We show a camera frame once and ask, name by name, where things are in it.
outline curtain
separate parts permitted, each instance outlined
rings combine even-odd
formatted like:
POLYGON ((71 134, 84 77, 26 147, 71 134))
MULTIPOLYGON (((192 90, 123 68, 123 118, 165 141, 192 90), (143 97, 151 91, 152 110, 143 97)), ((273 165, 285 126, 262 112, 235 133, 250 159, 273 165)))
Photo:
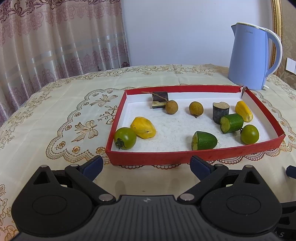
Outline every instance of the curtain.
POLYGON ((0 126, 49 82, 127 66, 120 0, 0 5, 0 126))

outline white wall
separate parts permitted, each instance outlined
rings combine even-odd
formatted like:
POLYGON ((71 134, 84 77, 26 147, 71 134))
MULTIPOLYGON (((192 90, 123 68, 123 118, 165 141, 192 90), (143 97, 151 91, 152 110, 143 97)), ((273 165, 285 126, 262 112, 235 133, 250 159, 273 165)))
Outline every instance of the white wall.
POLYGON ((231 25, 272 30, 270 0, 122 0, 131 66, 229 66, 231 25))

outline kettle handle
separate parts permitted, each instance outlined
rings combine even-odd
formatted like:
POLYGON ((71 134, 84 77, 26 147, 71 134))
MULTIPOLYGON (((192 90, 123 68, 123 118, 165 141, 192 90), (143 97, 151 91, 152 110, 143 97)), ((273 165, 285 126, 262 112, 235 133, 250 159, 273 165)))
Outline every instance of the kettle handle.
POLYGON ((267 37, 270 38, 275 46, 276 46, 276 60, 273 64, 273 66, 267 70, 265 77, 269 76, 270 74, 273 74, 277 68, 279 67, 280 63, 281 63, 281 59, 283 56, 283 47, 281 44, 281 39, 279 38, 279 36, 274 33, 273 31, 271 31, 270 29, 265 29, 266 33, 267 33, 267 37))

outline twig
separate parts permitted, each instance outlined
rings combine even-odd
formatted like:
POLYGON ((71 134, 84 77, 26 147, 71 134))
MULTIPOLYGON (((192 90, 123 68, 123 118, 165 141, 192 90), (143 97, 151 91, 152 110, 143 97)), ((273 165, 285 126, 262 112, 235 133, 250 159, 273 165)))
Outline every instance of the twig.
POLYGON ((164 99, 166 102, 168 102, 168 100, 166 98, 163 98, 162 96, 160 96, 158 94, 155 94, 155 93, 152 93, 152 92, 145 92, 145 91, 142 91, 142 93, 156 95, 156 96, 160 97, 161 99, 164 99))

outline green tomato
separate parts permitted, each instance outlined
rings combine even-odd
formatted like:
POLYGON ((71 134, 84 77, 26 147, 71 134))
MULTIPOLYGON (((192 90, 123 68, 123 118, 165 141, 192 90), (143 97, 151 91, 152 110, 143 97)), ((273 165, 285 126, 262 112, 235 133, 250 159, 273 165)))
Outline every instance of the green tomato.
POLYGON ((244 144, 254 144, 259 140, 259 131, 253 125, 246 125, 241 131, 241 141, 244 144))
POLYGON ((131 149, 135 145, 136 140, 136 134, 129 127, 122 127, 114 134, 114 142, 119 149, 131 149))

